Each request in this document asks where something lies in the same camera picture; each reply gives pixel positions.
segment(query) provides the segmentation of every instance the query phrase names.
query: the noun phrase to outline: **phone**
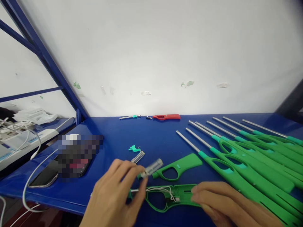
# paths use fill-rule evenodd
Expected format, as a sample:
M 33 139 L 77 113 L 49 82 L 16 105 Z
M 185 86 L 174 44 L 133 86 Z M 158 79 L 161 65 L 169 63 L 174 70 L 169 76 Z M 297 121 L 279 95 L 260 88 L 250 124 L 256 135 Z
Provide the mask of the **phone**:
M 46 188 L 51 186 L 58 178 L 58 156 L 51 161 L 47 167 L 42 170 L 41 173 L 36 176 L 31 183 L 29 188 Z

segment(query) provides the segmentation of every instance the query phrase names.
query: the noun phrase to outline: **white device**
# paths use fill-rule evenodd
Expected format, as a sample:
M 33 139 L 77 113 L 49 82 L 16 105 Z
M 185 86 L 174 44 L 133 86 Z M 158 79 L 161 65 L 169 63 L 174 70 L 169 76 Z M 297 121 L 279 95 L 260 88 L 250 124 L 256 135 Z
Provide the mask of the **white device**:
M 55 129 L 45 129 L 45 130 L 39 132 L 38 136 L 41 140 L 41 143 L 44 143 L 44 142 L 52 139 L 53 137 L 55 137 L 58 134 L 59 134 L 58 131 Z M 37 148 L 39 146 L 39 140 L 37 139 L 37 137 L 33 138 L 32 140 L 28 141 L 27 143 L 29 144 L 27 147 L 25 147 L 21 150 L 18 150 L 18 151 L 16 151 L 12 147 L 5 148 L 4 146 L 0 145 L 0 149 L 1 149 L 0 155 L 2 154 L 2 151 L 3 151 L 3 153 L 6 152 L 6 154 L 9 153 L 3 159 L 0 156 L 0 171 L 5 169 L 8 165 L 10 165 L 14 161 L 18 160 L 19 158 L 21 158 L 22 156 L 26 155 L 28 152 L 34 150 L 35 148 Z

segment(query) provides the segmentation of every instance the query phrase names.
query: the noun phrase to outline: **finger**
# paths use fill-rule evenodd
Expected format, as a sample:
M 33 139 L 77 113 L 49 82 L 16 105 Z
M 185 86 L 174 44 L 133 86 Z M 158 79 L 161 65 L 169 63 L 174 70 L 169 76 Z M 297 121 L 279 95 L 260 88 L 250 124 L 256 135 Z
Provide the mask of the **finger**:
M 201 205 L 204 212 L 212 219 L 216 227 L 232 227 L 230 219 L 221 212 L 212 209 L 206 204 Z
M 206 204 L 228 216 L 237 226 L 260 227 L 259 224 L 231 198 L 210 191 L 199 191 L 191 200 L 200 205 Z
M 129 205 L 129 212 L 131 214 L 135 214 L 135 219 L 137 218 L 138 212 L 145 199 L 147 181 L 148 181 L 148 178 L 144 178 L 142 180 L 138 193 L 135 195 L 133 201 Z
M 224 195 L 231 198 L 244 211 L 246 211 L 256 222 L 261 226 L 270 226 L 271 216 L 260 210 L 249 199 L 236 191 L 233 187 L 225 182 L 202 182 L 192 188 L 192 191 L 197 192 L 201 190 L 211 191 L 213 193 Z
M 130 168 L 137 166 L 135 163 L 130 161 L 124 161 L 122 164 L 118 167 L 116 172 L 112 176 L 112 180 L 119 183 L 121 179 L 127 174 Z
M 103 175 L 105 177 L 112 177 L 112 175 L 116 172 L 116 170 L 120 167 L 120 165 L 123 163 L 120 159 L 115 159 L 110 167 L 108 168 L 107 172 Z
M 143 166 L 135 166 L 129 170 L 121 183 L 123 189 L 129 190 L 136 177 L 145 170 Z

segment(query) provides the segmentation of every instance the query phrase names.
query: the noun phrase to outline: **blue metal frame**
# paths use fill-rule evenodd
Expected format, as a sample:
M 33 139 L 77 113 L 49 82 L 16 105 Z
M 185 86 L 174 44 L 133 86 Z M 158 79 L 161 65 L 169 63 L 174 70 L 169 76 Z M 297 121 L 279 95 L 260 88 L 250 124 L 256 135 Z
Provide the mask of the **blue metal frame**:
M 7 101 L 14 100 L 14 99 L 29 97 L 29 96 L 33 96 L 33 95 L 39 95 L 39 94 L 43 94 L 43 93 L 47 93 L 47 92 L 51 92 L 51 91 L 56 91 L 56 90 L 62 90 L 62 89 L 64 89 L 64 87 L 56 87 L 56 88 L 50 88 L 50 89 L 45 89 L 45 90 L 40 90 L 40 91 L 33 91 L 33 92 L 29 92 L 29 93 L 23 93 L 23 94 L 20 94 L 20 95 L 8 96 L 8 97 L 0 98 L 0 102 L 7 102 Z
M 0 1 L 25 38 L 20 36 L 17 32 L 15 32 L 12 28 L 10 28 L 7 24 L 5 24 L 1 20 L 0 20 L 0 28 L 37 55 L 37 57 L 41 60 L 42 64 L 47 69 L 53 80 L 58 85 L 58 88 L 51 88 L 51 89 L 61 90 L 62 93 L 67 98 L 67 100 L 72 105 L 72 107 L 74 108 L 74 110 L 78 110 L 80 113 L 79 115 L 83 116 L 84 119 L 88 118 L 89 115 L 86 112 L 85 108 L 78 100 L 72 88 L 69 86 L 68 82 L 66 81 L 60 69 L 56 65 L 55 61 L 47 51 L 46 47 L 43 45 L 41 39 L 39 38 L 38 34 L 35 32 L 34 28 L 32 27 L 28 18 L 25 16 L 24 12 L 20 8 L 17 1 L 16 0 L 0 0 Z M 46 89 L 36 92 L 40 92 L 38 94 L 42 94 L 50 91 L 52 90 Z M 1 98 L 0 102 L 8 101 L 8 99 L 13 100 L 18 98 L 28 97 L 31 96 L 28 95 L 30 93 Z

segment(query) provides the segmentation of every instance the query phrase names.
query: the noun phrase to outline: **green plastic casing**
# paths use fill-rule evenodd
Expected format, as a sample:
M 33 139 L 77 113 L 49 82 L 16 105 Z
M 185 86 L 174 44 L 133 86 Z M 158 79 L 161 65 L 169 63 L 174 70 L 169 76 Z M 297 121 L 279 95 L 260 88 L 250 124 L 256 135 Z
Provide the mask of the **green plastic casing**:
M 262 133 L 262 132 L 260 132 L 258 130 L 255 130 L 252 133 L 255 134 L 255 135 L 258 135 L 258 136 L 263 136 L 263 137 L 272 139 L 278 145 L 287 147 L 288 149 L 290 149 L 290 150 L 292 150 L 292 151 L 294 151 L 294 152 L 296 152 L 296 153 L 298 153 L 300 155 L 303 155 L 303 147 L 301 147 L 300 145 L 296 144 L 295 142 L 292 142 L 292 141 L 290 141 L 288 139 L 284 139 L 284 138 L 281 138 L 281 137 L 267 135 L 267 134 Z
M 258 159 L 268 159 L 266 162 L 273 162 L 272 164 L 275 164 L 273 160 L 267 158 L 265 155 L 261 154 L 258 151 L 255 151 L 252 149 L 250 146 L 240 143 L 240 142 L 235 142 L 232 140 L 229 140 L 226 137 L 218 137 L 216 135 L 212 136 L 213 139 L 215 139 L 221 148 L 221 150 L 224 153 L 231 153 L 245 162 L 247 162 L 255 171 L 257 171 L 261 176 L 263 176 L 265 179 L 273 183 L 275 186 L 281 188 L 283 191 L 290 193 L 292 189 L 295 187 L 294 183 L 283 176 L 282 174 L 274 171 L 272 168 L 269 166 L 265 165 L 264 162 L 261 162 Z
M 273 138 L 271 138 L 270 136 L 268 136 L 266 134 L 253 135 L 253 134 L 250 134 L 245 131 L 240 131 L 239 133 L 254 142 L 267 145 L 272 150 L 279 152 L 280 154 L 283 154 L 284 156 L 299 163 L 300 165 L 303 165 L 303 156 L 294 152 L 293 150 L 289 149 L 288 147 L 284 146 L 285 143 L 280 142 L 278 140 L 274 140 Z
M 239 142 L 251 146 L 254 150 L 259 151 L 260 153 L 264 154 L 271 160 L 275 161 L 275 162 L 270 161 L 264 157 L 258 159 L 259 161 L 265 162 L 266 165 L 268 165 L 272 169 L 278 171 L 283 176 L 290 179 L 298 188 L 303 189 L 303 175 L 302 175 L 303 169 L 300 164 L 292 161 L 291 159 L 280 154 L 279 152 L 272 150 L 269 146 L 265 144 L 248 141 L 239 136 L 236 137 L 235 139 L 238 140 Z
M 175 202 L 173 200 L 170 199 L 170 194 L 168 192 L 162 192 L 164 194 L 165 200 L 166 200 L 166 206 L 163 210 L 156 208 L 155 206 L 153 206 L 151 204 L 151 202 L 149 201 L 148 195 L 150 195 L 151 193 L 155 193 L 155 192 L 159 192 L 159 191 L 149 191 L 146 193 L 146 197 L 145 200 L 146 202 L 155 210 L 158 211 L 160 213 L 164 213 L 166 212 L 168 209 L 177 206 L 177 205 L 190 205 L 190 206 L 196 206 L 196 207 L 200 207 L 199 204 L 191 202 L 191 197 L 192 197 L 192 193 L 191 190 L 194 186 L 196 186 L 196 184 L 183 184 L 183 185 L 168 185 L 171 188 L 171 192 L 172 195 L 175 198 L 178 198 L 179 201 Z M 160 188 L 163 186 L 153 186 L 153 188 Z M 133 195 L 131 190 L 128 193 L 128 198 L 133 199 Z
M 235 170 L 256 189 L 300 220 L 303 220 L 303 214 L 299 212 L 300 210 L 303 210 L 303 203 L 263 178 L 242 159 L 232 154 L 221 153 L 214 147 L 210 148 L 210 150 L 218 158 L 233 166 Z M 235 164 L 230 159 L 236 160 L 240 164 Z
M 300 140 L 300 139 L 297 139 L 297 138 L 291 137 L 291 136 L 288 136 L 286 139 L 303 147 L 303 140 Z
M 184 158 L 181 158 L 161 169 L 158 169 L 156 172 L 154 172 L 152 174 L 152 177 L 154 179 L 161 177 L 162 179 L 164 179 L 166 181 L 177 181 L 183 172 L 185 172 L 186 170 L 191 169 L 193 167 L 201 166 L 202 164 L 203 163 L 202 163 L 201 159 L 196 154 L 192 153 L 192 154 L 187 155 Z M 163 172 L 170 168 L 174 168 L 177 171 L 178 177 L 176 179 L 168 179 L 163 176 Z
M 225 180 L 227 180 L 230 185 L 232 185 L 236 190 L 238 190 L 248 199 L 263 205 L 265 208 L 275 214 L 282 222 L 284 222 L 285 225 L 303 225 L 303 222 L 301 222 L 297 217 L 283 209 L 281 206 L 277 205 L 271 199 L 263 195 L 256 188 L 254 188 L 250 183 L 248 183 L 230 164 L 220 159 L 208 157 L 202 151 L 199 152 L 199 155 Z M 226 169 L 221 169 L 215 162 L 219 162 L 225 165 Z

